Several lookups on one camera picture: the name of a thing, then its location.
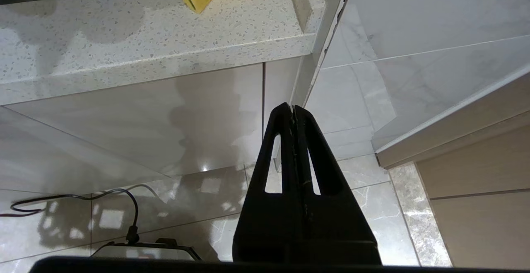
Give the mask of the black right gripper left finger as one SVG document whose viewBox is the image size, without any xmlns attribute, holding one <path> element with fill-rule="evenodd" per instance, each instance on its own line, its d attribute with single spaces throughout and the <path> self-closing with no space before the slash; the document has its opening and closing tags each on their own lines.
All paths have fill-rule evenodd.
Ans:
<svg viewBox="0 0 530 273">
<path fill-rule="evenodd" d="M 300 235 L 301 200 L 297 186 L 293 113 L 287 103 L 275 107 L 248 185 L 233 239 L 234 262 L 286 262 Z M 273 144 L 281 142 L 282 192 L 267 193 Z"/>
</svg>

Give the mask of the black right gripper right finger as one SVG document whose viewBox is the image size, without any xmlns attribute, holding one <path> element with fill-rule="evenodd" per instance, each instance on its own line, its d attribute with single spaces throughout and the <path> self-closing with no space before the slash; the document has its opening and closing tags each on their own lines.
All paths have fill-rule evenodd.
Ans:
<svg viewBox="0 0 530 273">
<path fill-rule="evenodd" d="M 312 114 L 295 106 L 303 247 L 310 261 L 379 265 L 378 244 Z"/>
</svg>

